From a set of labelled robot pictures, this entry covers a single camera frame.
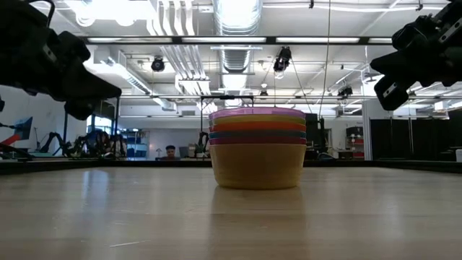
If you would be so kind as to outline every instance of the red bowl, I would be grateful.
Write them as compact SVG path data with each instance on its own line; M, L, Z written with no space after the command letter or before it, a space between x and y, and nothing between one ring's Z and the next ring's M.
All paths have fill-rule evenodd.
M306 144L306 139L287 136L250 136L210 139L210 145L218 144Z

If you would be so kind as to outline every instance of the pink bowl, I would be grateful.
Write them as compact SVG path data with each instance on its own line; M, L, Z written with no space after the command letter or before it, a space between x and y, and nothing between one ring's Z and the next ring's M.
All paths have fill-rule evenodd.
M300 110L290 108L233 108L223 109L209 115L210 120L226 116L244 116L244 115L286 115L296 116L305 119L305 113Z

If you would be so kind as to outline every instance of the spotlight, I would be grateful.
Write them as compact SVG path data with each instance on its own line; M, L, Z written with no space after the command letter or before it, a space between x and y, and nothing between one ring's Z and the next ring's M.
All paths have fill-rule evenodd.
M274 62L274 72L281 73L284 72L290 64L290 59L292 59L292 52L289 47L282 47L279 52L276 61Z
M165 63L163 57L155 56L154 61L152 62L151 69L155 72L163 72L165 69Z
M341 97L340 100L345 100L350 95L353 95L353 89L352 89L352 86L347 85L339 89L339 93L337 96Z
M260 91L260 96L268 97L268 91L266 90Z

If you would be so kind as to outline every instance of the wooden table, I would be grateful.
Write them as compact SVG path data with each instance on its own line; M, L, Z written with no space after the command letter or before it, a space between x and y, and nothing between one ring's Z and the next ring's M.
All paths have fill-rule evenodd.
M0 259L460 259L462 177L306 168L299 188L210 168L0 176Z

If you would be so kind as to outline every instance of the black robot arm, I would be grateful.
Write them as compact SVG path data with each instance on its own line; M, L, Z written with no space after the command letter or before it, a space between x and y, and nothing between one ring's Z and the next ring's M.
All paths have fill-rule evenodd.
M461 23L462 0L452 0L434 17L420 16L393 35L397 52L370 63L385 75L374 87L384 109L393 111L405 103L415 82L449 87L462 81Z
M50 95L84 120L98 102L120 97L121 90L89 73L84 42L70 32L57 35L48 28L49 18L27 1L0 1L0 85Z

